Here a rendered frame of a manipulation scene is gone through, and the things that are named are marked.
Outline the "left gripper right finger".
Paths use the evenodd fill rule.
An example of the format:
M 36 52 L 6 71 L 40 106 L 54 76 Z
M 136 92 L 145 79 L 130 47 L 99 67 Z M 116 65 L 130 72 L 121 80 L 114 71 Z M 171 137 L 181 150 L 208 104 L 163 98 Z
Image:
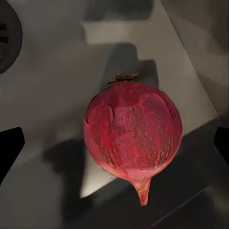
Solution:
M 229 129 L 228 128 L 218 127 L 215 134 L 214 144 L 229 165 Z

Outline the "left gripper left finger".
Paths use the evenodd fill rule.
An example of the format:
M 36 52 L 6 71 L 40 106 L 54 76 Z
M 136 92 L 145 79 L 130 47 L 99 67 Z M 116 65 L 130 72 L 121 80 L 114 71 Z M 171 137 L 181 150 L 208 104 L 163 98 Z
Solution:
M 0 184 L 25 145 L 20 127 L 0 132 Z

